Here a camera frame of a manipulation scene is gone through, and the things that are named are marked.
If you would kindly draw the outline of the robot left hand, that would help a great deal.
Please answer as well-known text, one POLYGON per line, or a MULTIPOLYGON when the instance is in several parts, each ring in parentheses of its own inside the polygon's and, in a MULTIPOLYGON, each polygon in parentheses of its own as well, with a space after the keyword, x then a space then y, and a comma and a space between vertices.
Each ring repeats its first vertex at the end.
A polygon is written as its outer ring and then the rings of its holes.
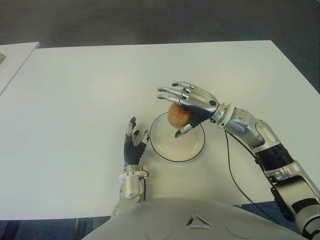
POLYGON ((134 144, 134 139, 140 133, 139 130, 134 131, 136 124, 137 124, 136 118, 132 117, 128 123, 127 129, 125 132, 124 146, 123 146, 123 157, 124 157, 125 167, 129 165, 139 165, 140 159, 147 147, 147 143, 150 140, 150 133, 149 133, 149 130, 147 129, 144 132, 144 135, 141 141, 137 145, 134 144))

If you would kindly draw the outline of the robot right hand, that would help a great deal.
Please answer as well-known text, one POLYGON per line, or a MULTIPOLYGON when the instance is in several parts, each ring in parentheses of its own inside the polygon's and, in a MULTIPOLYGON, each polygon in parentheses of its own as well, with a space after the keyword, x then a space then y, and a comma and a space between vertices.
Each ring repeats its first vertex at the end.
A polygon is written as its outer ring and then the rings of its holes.
POLYGON ((191 117, 178 128, 175 137, 179 138, 201 123, 213 117, 219 102, 206 90, 187 82, 175 82, 171 87, 158 87, 158 99, 166 100, 191 112, 191 117))

